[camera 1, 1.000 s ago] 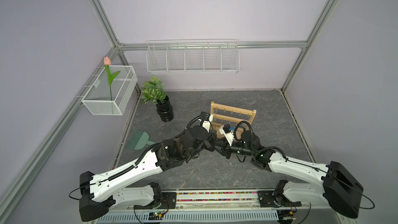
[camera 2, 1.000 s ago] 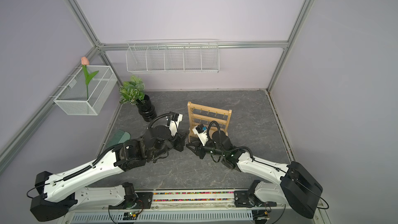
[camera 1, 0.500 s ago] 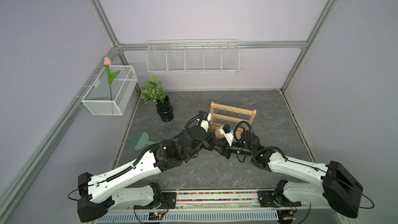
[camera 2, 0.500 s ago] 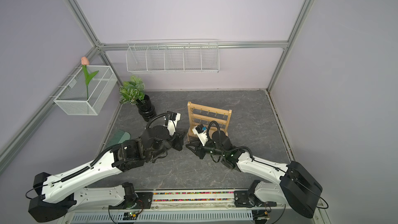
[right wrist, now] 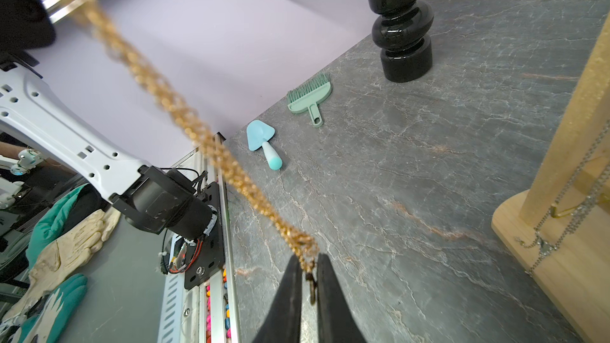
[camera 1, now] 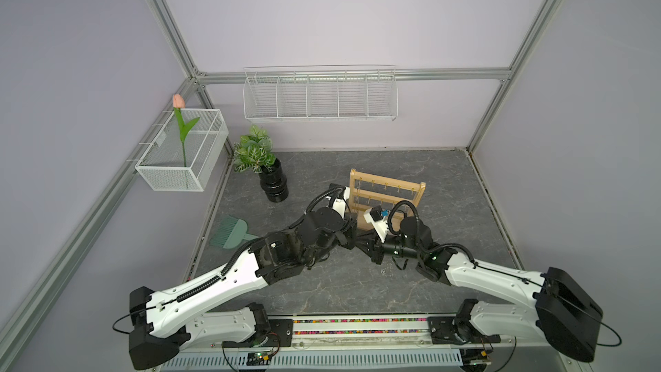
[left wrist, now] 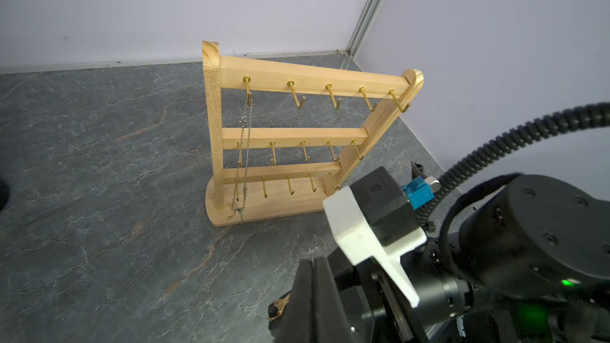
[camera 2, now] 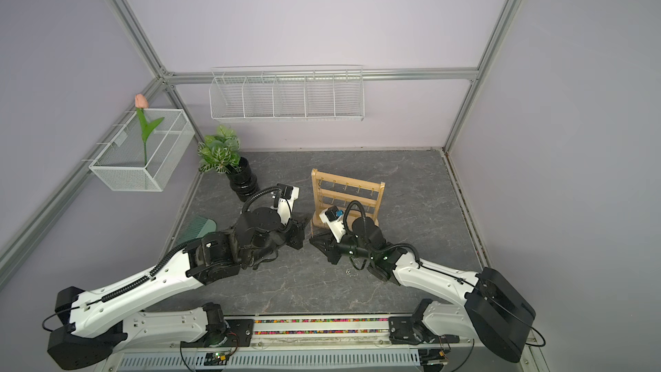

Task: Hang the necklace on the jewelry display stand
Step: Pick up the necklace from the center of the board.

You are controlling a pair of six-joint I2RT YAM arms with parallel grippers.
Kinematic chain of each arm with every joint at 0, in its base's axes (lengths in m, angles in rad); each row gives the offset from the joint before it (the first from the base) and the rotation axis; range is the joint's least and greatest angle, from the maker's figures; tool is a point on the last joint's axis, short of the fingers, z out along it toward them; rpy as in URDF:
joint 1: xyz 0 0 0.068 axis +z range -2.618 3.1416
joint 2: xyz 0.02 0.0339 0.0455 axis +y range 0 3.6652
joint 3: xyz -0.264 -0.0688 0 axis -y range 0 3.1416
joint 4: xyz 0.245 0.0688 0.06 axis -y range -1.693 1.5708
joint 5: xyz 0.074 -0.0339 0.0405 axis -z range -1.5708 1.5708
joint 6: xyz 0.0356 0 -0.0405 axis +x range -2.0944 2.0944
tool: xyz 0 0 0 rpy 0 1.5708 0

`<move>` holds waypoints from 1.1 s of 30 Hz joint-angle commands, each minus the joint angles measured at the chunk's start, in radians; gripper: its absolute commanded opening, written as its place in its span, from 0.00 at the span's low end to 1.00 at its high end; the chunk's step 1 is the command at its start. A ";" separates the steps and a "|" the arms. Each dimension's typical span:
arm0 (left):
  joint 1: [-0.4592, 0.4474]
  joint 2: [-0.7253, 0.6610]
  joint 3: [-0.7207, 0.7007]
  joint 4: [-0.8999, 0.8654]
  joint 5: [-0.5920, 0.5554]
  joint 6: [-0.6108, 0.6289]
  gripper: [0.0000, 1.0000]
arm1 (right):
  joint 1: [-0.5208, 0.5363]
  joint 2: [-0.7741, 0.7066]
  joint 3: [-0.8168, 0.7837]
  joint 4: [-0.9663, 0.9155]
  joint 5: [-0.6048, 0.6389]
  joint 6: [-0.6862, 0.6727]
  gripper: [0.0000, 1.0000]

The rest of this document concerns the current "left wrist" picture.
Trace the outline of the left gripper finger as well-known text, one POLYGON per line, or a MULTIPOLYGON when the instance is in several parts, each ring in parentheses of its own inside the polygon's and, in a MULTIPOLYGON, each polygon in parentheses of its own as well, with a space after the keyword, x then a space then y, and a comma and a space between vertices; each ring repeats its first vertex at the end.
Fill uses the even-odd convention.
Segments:
POLYGON ((275 342, 352 342, 328 260, 300 262, 275 342))

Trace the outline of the wooden jewelry display stand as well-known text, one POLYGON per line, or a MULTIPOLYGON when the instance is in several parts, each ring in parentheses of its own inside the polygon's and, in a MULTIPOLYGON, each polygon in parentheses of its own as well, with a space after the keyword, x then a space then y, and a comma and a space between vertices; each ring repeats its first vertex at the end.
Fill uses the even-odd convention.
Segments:
POLYGON ((206 212, 216 226, 255 222, 322 210, 373 149, 390 126, 411 105, 424 85, 424 74, 408 69, 400 76, 345 71, 298 64, 224 57, 219 45, 202 44, 213 175, 206 188, 206 212), (243 91, 246 107, 257 92, 291 95, 297 106, 306 96, 329 98, 338 109, 343 98, 360 98, 369 116, 358 128, 238 128, 222 124, 222 91, 243 91), (330 149, 328 162, 310 158, 293 165, 273 160, 254 167, 254 149, 330 149))

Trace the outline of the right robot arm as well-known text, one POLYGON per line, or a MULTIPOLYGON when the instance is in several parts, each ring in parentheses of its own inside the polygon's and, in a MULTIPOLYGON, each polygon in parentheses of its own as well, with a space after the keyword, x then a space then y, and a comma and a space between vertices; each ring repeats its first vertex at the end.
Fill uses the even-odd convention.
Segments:
POLYGON ((430 215, 457 185, 535 142, 606 128, 608 103, 527 122, 475 149, 438 184, 401 186, 377 168, 327 200, 337 249, 316 309, 339 341, 607 342, 609 203, 549 176, 516 172, 459 197, 431 238, 430 215))

